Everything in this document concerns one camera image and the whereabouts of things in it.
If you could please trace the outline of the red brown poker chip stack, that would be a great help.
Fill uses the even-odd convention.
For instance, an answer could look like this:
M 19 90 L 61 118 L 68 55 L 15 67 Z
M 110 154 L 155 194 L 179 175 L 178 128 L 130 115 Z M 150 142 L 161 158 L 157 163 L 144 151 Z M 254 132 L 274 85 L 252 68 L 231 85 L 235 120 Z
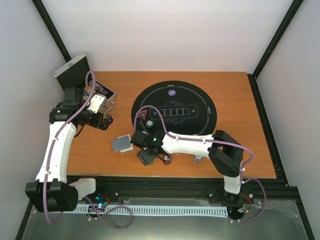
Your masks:
M 164 163 L 165 165 L 170 165 L 171 162 L 172 162 L 171 156 L 168 155 L 168 154 L 167 154 L 167 155 L 164 155 L 164 157 L 163 157 L 163 163 Z

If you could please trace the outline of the blue white poker chip stack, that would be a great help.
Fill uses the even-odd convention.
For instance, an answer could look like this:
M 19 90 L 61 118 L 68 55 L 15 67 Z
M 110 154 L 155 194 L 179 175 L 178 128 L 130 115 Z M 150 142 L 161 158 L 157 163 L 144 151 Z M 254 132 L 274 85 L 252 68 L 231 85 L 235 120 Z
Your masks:
M 192 161 L 196 164 L 200 163 L 203 160 L 203 156 L 201 155 L 194 155 Z

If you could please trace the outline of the purple round blind button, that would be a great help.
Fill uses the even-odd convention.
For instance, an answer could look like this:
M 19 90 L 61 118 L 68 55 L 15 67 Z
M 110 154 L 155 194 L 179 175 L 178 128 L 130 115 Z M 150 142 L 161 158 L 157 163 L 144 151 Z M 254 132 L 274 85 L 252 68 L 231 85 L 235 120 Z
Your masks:
M 169 89 L 167 93 L 171 97 L 173 97 L 173 96 L 175 96 L 177 94 L 177 92 L 174 89 Z

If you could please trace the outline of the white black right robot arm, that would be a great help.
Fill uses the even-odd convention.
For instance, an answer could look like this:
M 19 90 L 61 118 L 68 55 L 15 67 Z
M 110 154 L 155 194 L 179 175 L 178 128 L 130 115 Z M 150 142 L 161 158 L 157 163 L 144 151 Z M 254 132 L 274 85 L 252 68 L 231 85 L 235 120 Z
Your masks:
M 189 154 L 210 159 L 223 175 L 224 191 L 238 195 L 241 190 L 241 163 L 244 150 L 230 135 L 222 130 L 209 135 L 183 135 L 157 130 L 148 135 L 136 130 L 130 143 L 140 148 L 137 157 L 145 165 L 159 158 L 166 165 L 172 154 Z

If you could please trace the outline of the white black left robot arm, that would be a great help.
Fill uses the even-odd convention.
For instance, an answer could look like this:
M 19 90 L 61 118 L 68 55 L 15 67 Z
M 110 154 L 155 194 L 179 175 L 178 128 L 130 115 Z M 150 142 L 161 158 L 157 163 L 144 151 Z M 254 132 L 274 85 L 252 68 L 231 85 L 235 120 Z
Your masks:
M 73 211 L 78 201 L 88 196 L 92 201 L 103 198 L 104 188 L 92 177 L 67 183 L 67 163 L 72 141 L 78 126 L 107 130 L 113 122 L 100 109 L 107 101 L 104 95 L 94 93 L 84 99 L 84 90 L 69 87 L 64 100 L 49 113 L 49 141 L 42 166 L 34 182 L 28 182 L 25 193 L 41 213 Z

